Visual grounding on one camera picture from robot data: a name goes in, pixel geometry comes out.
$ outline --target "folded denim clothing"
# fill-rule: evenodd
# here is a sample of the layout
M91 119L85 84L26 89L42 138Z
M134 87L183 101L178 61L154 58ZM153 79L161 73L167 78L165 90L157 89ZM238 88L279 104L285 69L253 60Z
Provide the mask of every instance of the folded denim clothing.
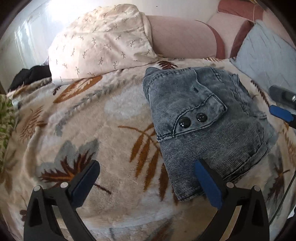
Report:
M277 133L237 74L211 67L159 70L143 79L166 170L178 200L202 194L194 163L203 159L234 181L257 164Z

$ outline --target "glossy white surface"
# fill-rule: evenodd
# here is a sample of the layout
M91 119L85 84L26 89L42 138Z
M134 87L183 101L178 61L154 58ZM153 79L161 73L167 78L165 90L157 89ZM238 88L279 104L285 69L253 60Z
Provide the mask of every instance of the glossy white surface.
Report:
M206 22L219 0L32 0L13 20L0 40L0 81L7 91L22 68L42 64L56 34L79 15L97 6L131 3L146 15Z

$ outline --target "shiny round button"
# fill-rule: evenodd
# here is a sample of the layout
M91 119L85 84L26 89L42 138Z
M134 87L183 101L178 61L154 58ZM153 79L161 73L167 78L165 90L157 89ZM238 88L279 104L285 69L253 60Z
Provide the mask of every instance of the shiny round button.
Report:
M179 125L183 128L188 128L191 125L191 120L184 116L179 119Z
M198 113L196 115L196 118L199 122L205 122L207 121L207 115L205 113Z

